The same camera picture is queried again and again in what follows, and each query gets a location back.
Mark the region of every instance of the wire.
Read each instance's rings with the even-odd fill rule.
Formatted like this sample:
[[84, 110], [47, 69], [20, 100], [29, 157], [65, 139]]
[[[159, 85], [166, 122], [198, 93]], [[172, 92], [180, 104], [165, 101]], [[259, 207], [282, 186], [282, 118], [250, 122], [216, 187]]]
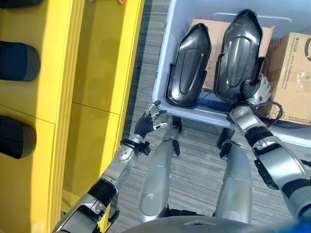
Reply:
[[284, 114], [282, 105], [280, 105], [278, 102], [271, 101], [271, 102], [265, 102], [265, 103], [251, 105], [251, 104], [248, 104], [247, 102], [243, 101], [243, 102], [237, 104], [237, 106], [246, 106], [246, 107], [250, 107], [250, 108], [257, 108], [257, 107], [261, 107], [264, 105], [276, 105], [279, 108], [279, 112], [278, 112], [276, 119], [272, 123], [267, 125], [267, 127], [270, 127], [270, 126], [274, 125], [278, 120], [280, 120]]
[[300, 161], [302, 162], [302, 164], [304, 164], [304, 165], [307, 165], [307, 166], [311, 167], [311, 161], [310, 161], [310, 162], [308, 162], [307, 160], [303, 160], [303, 159], [301, 159]]

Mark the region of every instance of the light blue plastic bin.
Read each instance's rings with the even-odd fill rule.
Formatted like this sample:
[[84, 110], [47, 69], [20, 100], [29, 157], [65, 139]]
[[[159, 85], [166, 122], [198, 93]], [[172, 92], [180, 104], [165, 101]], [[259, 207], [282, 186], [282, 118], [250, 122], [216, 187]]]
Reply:
[[[159, 107], [161, 110], [167, 110], [171, 115], [236, 129], [234, 123], [230, 122], [222, 111], [215, 111], [200, 104], [194, 109], [168, 104], [165, 100], [165, 89], [170, 63], [174, 62], [178, 44], [189, 30], [192, 19], [232, 22], [236, 13], [243, 9], [255, 11], [261, 26], [275, 26], [273, 38], [281, 38], [289, 32], [311, 33], [310, 0], [172, 0], [152, 96], [153, 101], [161, 101]], [[199, 103], [211, 100], [217, 101], [217, 97], [214, 94], [207, 95], [207, 92], [202, 92]], [[311, 147], [310, 126], [303, 126], [299, 129], [273, 126], [271, 131], [284, 142]]]

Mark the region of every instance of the cardboard box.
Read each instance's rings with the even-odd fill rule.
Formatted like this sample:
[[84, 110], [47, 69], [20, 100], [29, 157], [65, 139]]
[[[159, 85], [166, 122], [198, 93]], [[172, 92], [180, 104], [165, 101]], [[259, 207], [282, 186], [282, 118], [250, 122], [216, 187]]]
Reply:
[[[203, 88], [206, 90], [214, 89], [214, 79], [215, 79], [215, 69], [218, 56], [222, 51], [223, 38], [225, 31], [227, 30], [230, 23], [214, 21], [214, 20], [203, 20], [203, 19], [193, 19], [191, 22], [191, 27], [198, 23], [204, 23], [208, 27], [208, 34], [210, 42], [212, 44], [212, 50], [207, 63], [207, 77], [205, 78]], [[274, 28], [262, 28], [263, 37], [261, 42], [261, 47], [259, 51], [260, 56], [265, 56], [269, 47], [271, 36], [273, 34]]]
[[[311, 125], [311, 35], [290, 33], [268, 52], [271, 100], [282, 105], [282, 120]], [[268, 117], [276, 118], [273, 106]]]

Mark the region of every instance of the silver robot leg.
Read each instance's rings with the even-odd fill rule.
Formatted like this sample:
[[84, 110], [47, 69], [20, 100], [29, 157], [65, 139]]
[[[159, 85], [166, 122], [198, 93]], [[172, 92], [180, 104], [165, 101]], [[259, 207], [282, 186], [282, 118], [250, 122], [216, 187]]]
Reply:
[[177, 150], [178, 129], [168, 129], [148, 165], [138, 206], [141, 222], [165, 216], [170, 189], [171, 160], [172, 156], [179, 153]]
[[221, 157], [227, 166], [215, 216], [250, 223], [253, 180], [245, 150], [233, 141], [225, 142]]

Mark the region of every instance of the yellow shelf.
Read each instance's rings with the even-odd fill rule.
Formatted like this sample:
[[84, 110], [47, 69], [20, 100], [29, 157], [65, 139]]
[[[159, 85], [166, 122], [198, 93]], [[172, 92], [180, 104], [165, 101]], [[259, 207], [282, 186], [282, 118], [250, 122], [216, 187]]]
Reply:
[[[32, 155], [0, 154], [0, 232], [50, 233], [61, 209], [68, 211], [110, 163], [122, 136], [143, 4], [43, 0], [0, 9], [0, 40], [32, 45], [41, 59], [35, 81], [0, 81], [0, 114], [37, 133]], [[107, 226], [106, 215], [102, 231]]]

